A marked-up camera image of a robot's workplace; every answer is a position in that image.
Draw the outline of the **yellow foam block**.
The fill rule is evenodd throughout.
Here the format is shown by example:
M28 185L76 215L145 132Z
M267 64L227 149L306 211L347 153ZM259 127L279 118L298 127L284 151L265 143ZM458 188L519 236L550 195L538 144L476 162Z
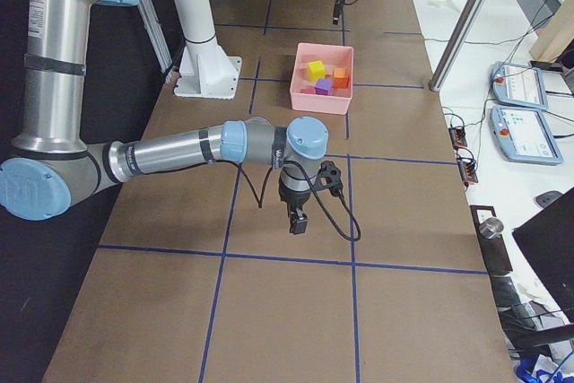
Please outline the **yellow foam block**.
M326 66L321 60L313 60L307 63L307 75L311 82L326 77Z

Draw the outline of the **orange foam block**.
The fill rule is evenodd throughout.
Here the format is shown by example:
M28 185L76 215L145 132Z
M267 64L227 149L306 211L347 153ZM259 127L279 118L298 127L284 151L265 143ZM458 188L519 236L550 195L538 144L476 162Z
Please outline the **orange foam block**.
M335 67L332 72L333 87L336 89L345 89L349 87L350 75L346 68Z

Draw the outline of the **purple foam block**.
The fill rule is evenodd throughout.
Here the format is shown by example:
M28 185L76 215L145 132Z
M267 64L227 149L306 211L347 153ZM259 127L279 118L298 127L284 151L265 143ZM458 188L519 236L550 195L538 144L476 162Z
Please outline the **purple foam block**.
M333 82L328 78L318 78L314 85L316 94L330 95L333 88Z

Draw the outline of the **pink plastic bin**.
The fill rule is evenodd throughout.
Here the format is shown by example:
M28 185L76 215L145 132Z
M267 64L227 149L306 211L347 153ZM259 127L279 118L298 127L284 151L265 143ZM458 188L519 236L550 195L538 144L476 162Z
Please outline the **pink plastic bin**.
M291 107L346 114L353 93L353 59L352 47L300 43L290 86Z

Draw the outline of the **upper teach pendant tablet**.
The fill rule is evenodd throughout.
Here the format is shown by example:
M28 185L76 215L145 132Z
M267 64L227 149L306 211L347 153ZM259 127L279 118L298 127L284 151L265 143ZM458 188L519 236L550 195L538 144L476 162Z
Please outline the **upper teach pendant tablet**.
M491 66L491 91L508 106L548 109L542 70L533 66L498 61Z

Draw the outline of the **teach pendant tablet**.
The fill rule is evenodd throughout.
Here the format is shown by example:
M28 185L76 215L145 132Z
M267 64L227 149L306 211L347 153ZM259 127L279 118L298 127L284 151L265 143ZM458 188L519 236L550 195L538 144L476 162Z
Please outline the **teach pendant tablet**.
M540 109L494 105L490 121L495 141L508 161L551 166L563 163Z
M533 66L498 61L491 66L491 91L508 106L548 109L542 70Z

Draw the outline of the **lower teach pendant tablet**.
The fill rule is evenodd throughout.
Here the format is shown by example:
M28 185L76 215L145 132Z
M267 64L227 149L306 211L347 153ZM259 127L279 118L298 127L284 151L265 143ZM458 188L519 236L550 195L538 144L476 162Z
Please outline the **lower teach pendant tablet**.
M563 163L540 109L494 105L490 121L495 141L508 161L551 166Z

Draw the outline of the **black computer mouse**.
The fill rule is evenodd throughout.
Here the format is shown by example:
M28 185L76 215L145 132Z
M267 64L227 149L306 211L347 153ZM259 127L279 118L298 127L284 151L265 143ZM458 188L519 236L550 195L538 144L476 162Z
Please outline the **black computer mouse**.
M562 192L550 190L535 197L535 202L541 208L546 208L562 196Z

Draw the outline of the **black monitor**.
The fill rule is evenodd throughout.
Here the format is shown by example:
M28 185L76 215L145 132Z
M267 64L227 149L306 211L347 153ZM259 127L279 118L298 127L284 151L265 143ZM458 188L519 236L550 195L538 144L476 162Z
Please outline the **black monitor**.
M512 232L547 291L573 319L573 190Z

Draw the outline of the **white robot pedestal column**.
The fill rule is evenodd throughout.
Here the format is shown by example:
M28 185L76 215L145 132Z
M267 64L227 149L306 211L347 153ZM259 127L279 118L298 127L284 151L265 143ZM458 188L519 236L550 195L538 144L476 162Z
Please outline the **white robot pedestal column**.
M185 48L174 93L179 97L231 100L240 57L229 57L216 38L209 0L174 0Z

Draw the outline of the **aluminium frame post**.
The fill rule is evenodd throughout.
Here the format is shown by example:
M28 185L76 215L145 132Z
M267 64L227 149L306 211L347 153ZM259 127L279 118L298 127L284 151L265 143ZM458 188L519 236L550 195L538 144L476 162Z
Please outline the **aluminium frame post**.
M466 1L457 20L457 24L448 40L448 44L446 45L439 63L429 81L429 89L431 91L440 91L484 2L485 0Z

